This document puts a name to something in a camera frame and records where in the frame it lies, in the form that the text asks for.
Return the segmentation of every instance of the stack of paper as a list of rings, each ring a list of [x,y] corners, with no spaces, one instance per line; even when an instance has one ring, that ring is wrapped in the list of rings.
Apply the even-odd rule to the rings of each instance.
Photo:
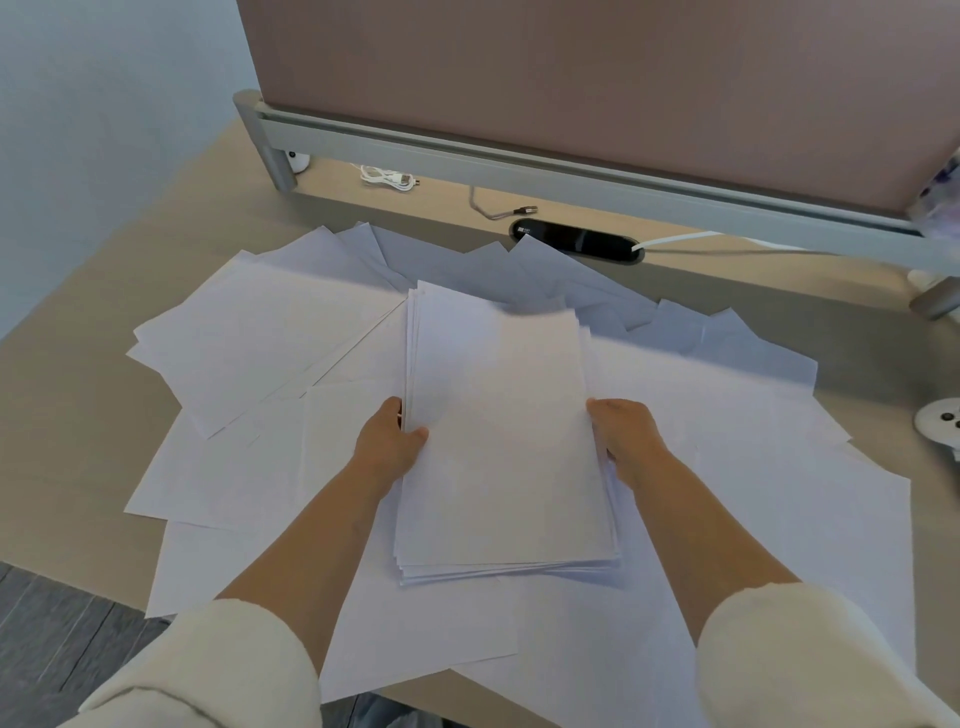
[[[430,440],[403,480],[404,580],[615,559],[574,312],[421,283],[407,322],[405,424]]]
[[[430,427],[377,511],[324,700],[454,667],[563,728],[706,725],[587,396],[645,402],[767,548],[914,662],[909,483],[814,399],[816,362],[732,310],[654,303],[529,237],[459,254],[360,225],[240,253],[136,333],[183,406],[127,509],[168,520],[150,615],[219,593],[386,397]]]

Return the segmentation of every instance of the wall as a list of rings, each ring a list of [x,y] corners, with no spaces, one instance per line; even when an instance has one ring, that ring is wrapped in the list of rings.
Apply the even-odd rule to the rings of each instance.
[[[0,337],[256,87],[233,0],[0,4]]]

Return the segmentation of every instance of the sleeve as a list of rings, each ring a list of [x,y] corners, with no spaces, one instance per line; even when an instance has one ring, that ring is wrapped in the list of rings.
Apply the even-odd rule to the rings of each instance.
[[[724,601],[697,646],[704,712],[717,728],[960,728],[855,604],[807,584]]]
[[[149,703],[141,693],[153,695]],[[300,640],[282,619],[236,599],[179,615],[84,702],[71,728],[108,728],[117,706],[145,711],[126,726],[193,728],[163,722],[174,707],[157,696],[218,728],[321,728],[317,672]]]

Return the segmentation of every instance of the metal frame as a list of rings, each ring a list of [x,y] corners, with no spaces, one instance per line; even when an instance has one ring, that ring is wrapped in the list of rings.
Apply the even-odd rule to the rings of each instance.
[[[296,188],[285,150],[702,230],[960,276],[960,254],[905,217],[645,174],[543,152],[275,109],[256,90],[234,104],[277,189]],[[929,298],[936,294],[928,292]]]

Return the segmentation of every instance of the desk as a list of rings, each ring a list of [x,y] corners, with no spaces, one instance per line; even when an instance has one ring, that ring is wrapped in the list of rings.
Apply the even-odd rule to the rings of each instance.
[[[509,221],[470,210],[461,185],[424,181],[400,195],[319,160],[300,190],[308,194],[275,192],[246,132],[232,125],[0,343],[0,560],[146,604],[163,523],[122,511],[179,406],[158,375],[124,354],[134,327],[182,301],[237,251],[262,253],[318,225],[337,231],[358,220],[462,251],[492,239],[509,245]],[[480,201],[490,209],[533,202],[549,219],[638,240],[687,231],[486,190]],[[960,469],[911,425],[919,406],[960,394],[960,327],[911,315],[903,271],[871,261],[648,261],[590,264],[654,299],[706,313],[732,305],[760,336],[816,358],[821,403],[864,453],[913,480],[920,674],[960,707]],[[450,671],[384,692],[477,728],[547,725]]]

